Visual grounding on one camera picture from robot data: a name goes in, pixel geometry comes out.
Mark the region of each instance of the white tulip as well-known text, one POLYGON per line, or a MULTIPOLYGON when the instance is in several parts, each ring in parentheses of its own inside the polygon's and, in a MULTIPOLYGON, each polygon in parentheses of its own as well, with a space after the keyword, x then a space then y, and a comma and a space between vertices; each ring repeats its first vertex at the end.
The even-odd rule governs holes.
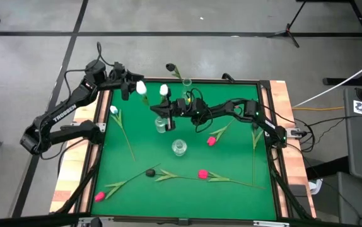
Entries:
POLYGON ((118 114, 118 109, 117 109, 117 107, 115 107, 115 106, 111 106, 111 107, 110 107, 110 111, 111 111, 111 113, 113 113, 113 114, 118 114))
POLYGON ((167 84, 163 84, 160 86, 160 94, 166 96, 168 94, 168 86, 167 84))
POLYGON ((143 81, 136 82, 136 92, 140 95, 145 95, 148 89, 146 88, 146 85, 144 85, 143 81))

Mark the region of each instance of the green felt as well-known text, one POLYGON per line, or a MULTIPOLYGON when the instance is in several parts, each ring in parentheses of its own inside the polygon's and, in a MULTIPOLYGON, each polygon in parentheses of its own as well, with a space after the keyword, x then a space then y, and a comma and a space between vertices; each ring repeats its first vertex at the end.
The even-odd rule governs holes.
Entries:
MULTIPOLYGON (((150 105, 160 102, 159 83, 146 83, 150 105)), ((193 84, 199 88, 204 101, 217 105, 231 98, 258 99, 252 85, 193 84)), ((181 97, 183 85, 170 83, 172 100, 181 97)), ((122 110, 122 123, 132 146, 133 161, 124 134, 110 117, 95 195, 108 192, 105 185, 130 179, 160 163, 160 168, 185 177, 197 178, 198 170, 205 169, 223 177, 251 184, 253 181, 253 149, 251 124, 233 121, 220 140, 207 145, 209 133, 226 126, 233 117, 214 120, 204 132, 195 133, 190 119, 175 118, 176 129, 160 134, 155 127, 157 115, 133 93, 129 101, 114 92, 112 105, 122 110), (172 151, 172 142, 183 139, 186 153, 179 157, 172 151)), ((275 207, 266 158, 264 137, 255 150, 255 185, 258 189, 232 182, 207 182, 174 178, 155 182, 142 174, 123 185, 109 199, 94 202, 93 215, 155 216, 173 218, 263 219, 275 220, 275 207)))

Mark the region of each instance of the pink tulip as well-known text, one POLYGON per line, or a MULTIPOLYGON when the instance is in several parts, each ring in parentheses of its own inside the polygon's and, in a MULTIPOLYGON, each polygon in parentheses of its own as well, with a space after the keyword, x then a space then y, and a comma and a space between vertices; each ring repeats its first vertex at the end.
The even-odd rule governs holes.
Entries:
POLYGON ((198 177, 201 179, 207 179, 208 172, 206 170, 199 170, 198 177))
POLYGON ((101 202, 102 200, 104 200, 105 198, 105 193, 104 192, 99 192, 95 197, 94 197, 94 201, 95 202, 101 202))
POLYGON ((216 138, 211 136, 209 137, 209 139, 207 140, 207 145, 209 146, 213 146, 216 143, 216 138))

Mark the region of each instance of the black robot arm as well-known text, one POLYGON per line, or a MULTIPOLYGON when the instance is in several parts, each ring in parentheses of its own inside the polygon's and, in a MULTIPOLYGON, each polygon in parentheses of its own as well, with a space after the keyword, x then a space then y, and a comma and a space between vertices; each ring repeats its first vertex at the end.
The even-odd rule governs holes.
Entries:
POLYGON ((166 125, 167 131, 175 129, 173 117, 188 117, 191 118, 191 122, 194 125, 202 125, 216 117, 229 115, 240 122, 256 123, 268 133, 273 146, 277 148, 286 147, 285 128, 274 125, 265 116, 261 105, 254 100, 235 98, 214 107, 208 107, 202 98, 194 98, 190 103, 186 103, 183 98, 178 98, 174 102, 171 102, 170 96, 171 91, 169 90, 161 104, 150 107, 150 109, 160 117, 168 120, 166 125), (236 106, 242 108, 242 113, 235 112, 236 106))
POLYGON ((128 100, 129 94, 136 90, 136 82, 144 76, 125 70, 122 64, 115 62, 114 68, 106 74, 105 64, 94 60, 86 66, 85 76, 70 97, 58 104, 53 110, 45 112, 27 127, 20 144, 31 154, 41 154, 52 145, 77 137, 85 137, 92 143, 102 142, 103 134, 92 121, 87 120, 79 126, 64 126, 59 131, 50 132, 53 125, 79 107, 94 102, 99 91, 121 89, 122 99, 128 100))

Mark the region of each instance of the wooden frame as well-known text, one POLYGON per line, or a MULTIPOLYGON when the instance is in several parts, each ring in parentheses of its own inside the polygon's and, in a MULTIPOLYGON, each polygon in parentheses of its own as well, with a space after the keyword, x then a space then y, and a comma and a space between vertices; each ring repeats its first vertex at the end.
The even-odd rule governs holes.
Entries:
MULTIPOLYGON (((271 93, 272 93, 272 99, 275 111, 280 115, 282 115, 283 117, 294 121, 286 83, 284 81, 270 81, 270 85, 271 85, 271 93)), ((105 108, 107 107, 107 102, 108 102, 109 91, 100 92, 99 95, 103 95, 102 98, 103 103, 101 105, 102 109, 98 116, 97 122, 103 122, 106 112, 105 108)), ((265 88, 262 89, 262 96, 264 99, 264 105, 269 106, 269 100, 265 88)), ((79 123, 85 120, 93 120, 95 112, 97 111, 96 107, 97 104, 95 101, 86 107, 78 108, 74 116, 74 121, 79 123)), ((266 110, 266 114, 268 117, 271 116, 269 110, 266 110)), ((295 127, 293 123, 283 120, 278 116, 277 116, 277 124, 285 128, 295 127)), ((67 145, 70 146, 71 144, 75 143, 78 140, 79 139, 73 139, 69 141, 67 145)), ((288 139, 288 143, 300 147, 299 141, 296 139, 288 139)), ((50 212, 56 211, 59 208, 61 208, 64 202, 70 197, 70 195, 79 185, 79 182, 81 180, 82 169, 85 164, 87 147, 88 147, 87 141, 79 143, 77 146, 67 151, 65 156, 63 157, 61 173, 57 180, 57 185, 55 188, 54 196, 52 198, 50 212)), ((95 160, 97 149, 98 146, 92 147, 92 154, 89 166, 91 166, 95 160)), ((274 157, 276 157, 276 150, 273 150, 272 153, 274 157)), ((306 187, 312 216, 316 217, 313 200, 310 193, 310 188, 308 186, 308 180, 307 180, 305 165, 303 162, 303 157, 301 156, 300 152, 297 151, 295 148, 291 148, 288 146, 287 148, 283 149, 283 158, 284 158, 284 165, 286 168, 288 183, 295 185, 304 185, 306 187)), ((279 170, 279 163, 275 161, 275 164, 279 170)), ((83 202, 81 203, 79 209, 81 212, 86 212, 87 210, 86 202, 89 199, 90 185, 91 183, 87 185, 83 193, 83 199, 82 199, 83 202)), ((283 191, 279 186, 278 186, 278 193, 279 193, 279 203, 281 205, 282 217, 288 217, 288 207, 286 205, 286 199, 283 194, 283 191)))

